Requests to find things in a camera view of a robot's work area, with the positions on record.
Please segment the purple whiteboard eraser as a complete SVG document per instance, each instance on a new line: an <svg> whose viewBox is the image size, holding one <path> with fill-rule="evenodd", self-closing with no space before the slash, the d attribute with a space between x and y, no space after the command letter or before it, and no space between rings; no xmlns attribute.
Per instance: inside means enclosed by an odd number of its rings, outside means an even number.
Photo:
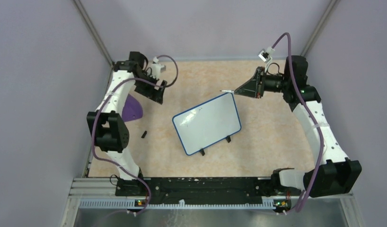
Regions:
<svg viewBox="0 0 387 227"><path fill-rule="evenodd" d="M143 117L143 108L139 101L132 95L128 95L124 103L121 118L124 122L130 122Z"/></svg>

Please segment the blue framed whiteboard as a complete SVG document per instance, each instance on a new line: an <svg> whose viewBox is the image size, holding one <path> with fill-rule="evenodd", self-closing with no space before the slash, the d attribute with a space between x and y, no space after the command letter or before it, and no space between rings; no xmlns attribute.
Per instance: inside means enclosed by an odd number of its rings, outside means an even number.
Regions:
<svg viewBox="0 0 387 227"><path fill-rule="evenodd" d="M232 93L224 93L172 117L172 124L187 156L201 153L240 132L242 123Z"/></svg>

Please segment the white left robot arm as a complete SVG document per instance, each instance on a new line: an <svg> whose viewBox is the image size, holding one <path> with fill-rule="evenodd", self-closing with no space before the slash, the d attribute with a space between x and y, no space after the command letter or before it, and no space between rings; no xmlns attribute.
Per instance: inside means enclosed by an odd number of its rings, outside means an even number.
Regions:
<svg viewBox="0 0 387 227"><path fill-rule="evenodd" d="M137 178L141 169L128 147L130 132L122 118L123 110L131 91L163 104L167 81L160 76L164 70L158 56L149 61L141 52L130 52L127 60L113 63L112 78L101 104L87 114L91 148L100 148L108 155L108 159L102 160L117 167L119 177L128 181L126 188L132 195L142 194L145 183Z"/></svg>

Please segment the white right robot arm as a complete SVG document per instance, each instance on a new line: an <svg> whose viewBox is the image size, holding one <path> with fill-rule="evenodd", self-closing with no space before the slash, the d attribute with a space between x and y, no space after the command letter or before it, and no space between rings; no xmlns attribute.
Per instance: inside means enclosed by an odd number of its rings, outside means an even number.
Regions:
<svg viewBox="0 0 387 227"><path fill-rule="evenodd" d="M273 171L270 188L283 195L295 188L316 198L349 193L362 167L351 160L339 145L324 114L321 97L307 83L308 62L305 57L287 57L283 73L269 75L265 67L257 67L251 79L236 88L239 96L260 99L265 92L281 93L296 116L315 159L314 169L304 172L294 168Z"/></svg>

